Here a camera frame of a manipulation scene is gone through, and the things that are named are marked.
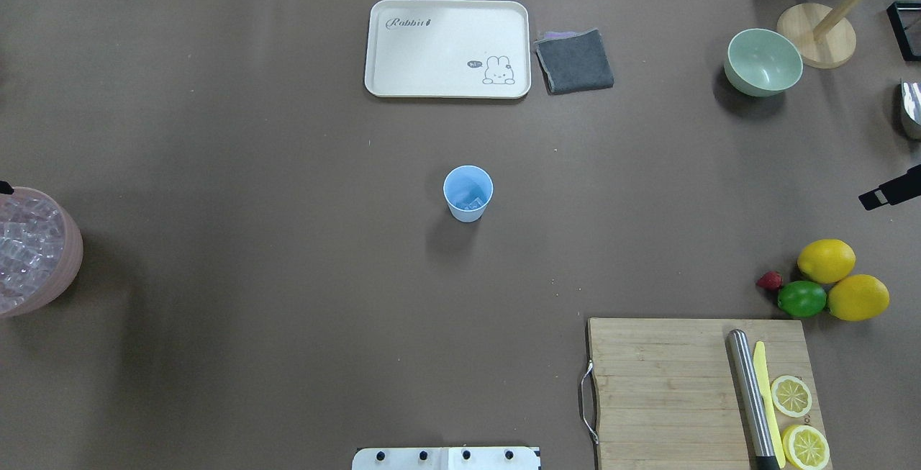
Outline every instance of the yellow knife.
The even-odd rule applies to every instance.
[[[786,466],[786,457],[784,456],[784,447],[780,444],[780,430],[777,427],[777,416],[773,413],[773,400],[771,399],[771,379],[767,376],[767,358],[764,356],[764,343],[758,341],[754,343],[754,354],[751,356],[754,362],[754,376],[758,379],[758,392],[764,401],[764,414],[767,417],[767,428],[771,431],[771,444],[773,444],[773,455],[777,457],[777,466],[783,468]]]

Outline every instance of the wooden stand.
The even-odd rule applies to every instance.
[[[861,0],[843,0],[838,7],[797,4],[777,20],[777,32],[789,38],[803,57],[803,63],[819,69],[833,69],[851,59],[858,40],[846,14]]]

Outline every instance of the bucket of ice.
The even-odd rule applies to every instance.
[[[0,318],[52,302],[82,260],[80,230],[55,200],[29,188],[0,194]]]

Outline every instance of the white bracket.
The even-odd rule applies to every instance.
[[[362,449],[352,470],[540,470],[534,447]]]

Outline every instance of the lemon slice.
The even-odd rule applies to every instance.
[[[822,470],[831,454],[828,440],[822,432],[809,425],[791,425],[784,430],[783,440],[786,460],[799,470]]]
[[[773,406],[789,417],[804,417],[812,409],[812,392],[797,377],[783,375],[771,385]]]

